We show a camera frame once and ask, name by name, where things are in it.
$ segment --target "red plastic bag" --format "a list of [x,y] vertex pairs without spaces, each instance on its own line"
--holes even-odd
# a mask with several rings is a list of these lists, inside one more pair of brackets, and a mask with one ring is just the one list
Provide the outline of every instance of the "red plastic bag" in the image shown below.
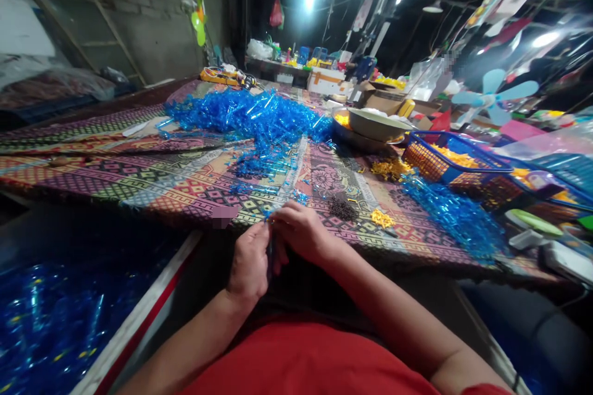
[[431,131],[449,131],[451,129],[451,108],[432,121]]
[[275,0],[272,13],[270,14],[270,26],[279,27],[283,21],[282,5],[280,5],[280,0]]

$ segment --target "white container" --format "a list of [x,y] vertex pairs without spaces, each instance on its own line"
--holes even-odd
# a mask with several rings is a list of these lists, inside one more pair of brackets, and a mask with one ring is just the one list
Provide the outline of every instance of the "white container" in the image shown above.
[[307,89],[318,94],[344,94],[348,96],[351,84],[345,82],[346,75],[336,70],[313,67],[309,75]]
[[276,74],[276,82],[278,83],[289,83],[292,85],[292,81],[294,80],[294,76],[292,74],[284,74],[278,73]]

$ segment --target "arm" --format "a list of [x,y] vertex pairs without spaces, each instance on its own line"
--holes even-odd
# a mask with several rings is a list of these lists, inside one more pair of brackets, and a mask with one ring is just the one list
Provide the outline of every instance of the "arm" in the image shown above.
[[268,242],[269,227],[263,222],[237,240],[227,288],[169,338],[117,395],[177,393],[224,353],[267,291]]
[[462,340],[354,249],[332,236],[317,213],[295,202],[274,214],[273,227],[308,261],[323,268],[375,324],[389,349],[444,395],[504,381]]

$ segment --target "patterned tablecloth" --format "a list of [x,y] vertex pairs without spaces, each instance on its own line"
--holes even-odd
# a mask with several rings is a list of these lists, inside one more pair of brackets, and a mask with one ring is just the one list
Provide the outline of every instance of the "patterned tablecloth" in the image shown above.
[[[271,84],[308,106],[321,107],[319,96],[302,89]],[[187,94],[203,97],[224,88],[192,81],[169,100]],[[0,135],[0,186],[13,193],[59,202],[90,202],[118,206],[167,223],[210,226],[216,206],[239,206],[231,228],[244,230],[293,196],[298,189],[309,196],[324,225],[381,267],[435,267],[459,278],[492,279],[532,288],[564,281],[543,272],[533,257],[508,255],[488,261],[458,247],[426,212],[400,191],[400,185],[369,172],[369,156],[347,148],[332,149],[302,139],[289,154],[296,170],[273,180],[242,178],[253,185],[279,189],[277,196],[253,191],[233,194],[238,179],[233,157],[240,145],[221,146],[221,136],[162,140],[157,136],[124,138],[122,130],[164,115],[162,104],[46,128]],[[68,153],[65,165],[50,166],[57,153]],[[331,216],[326,197],[341,194],[356,201],[359,219],[344,222]],[[377,206],[395,221],[389,236],[371,222]]]

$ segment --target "bowl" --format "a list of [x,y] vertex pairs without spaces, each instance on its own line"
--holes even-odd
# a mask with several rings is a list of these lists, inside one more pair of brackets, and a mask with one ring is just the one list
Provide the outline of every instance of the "bowl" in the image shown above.
[[361,152],[365,152],[368,154],[375,154],[375,153],[383,151],[384,149],[388,148],[390,145],[396,145],[403,141],[403,137],[398,138],[393,141],[389,141],[388,143],[366,138],[364,136],[361,136],[360,134],[355,133],[352,130],[349,130],[345,126],[343,126],[340,122],[338,122],[335,119],[335,117],[337,115],[342,115],[342,116],[350,115],[350,117],[351,117],[352,115],[350,114],[350,109],[346,108],[346,107],[338,107],[338,108],[332,109],[332,117],[334,118],[333,119],[334,120],[334,122],[333,122],[334,133],[338,136],[339,139],[341,139],[342,141],[346,142],[347,144],[349,144],[350,146],[356,148],[357,150],[359,150]]
[[350,110],[350,126],[355,133],[379,142],[399,139],[406,131],[414,130],[407,123],[359,109]]

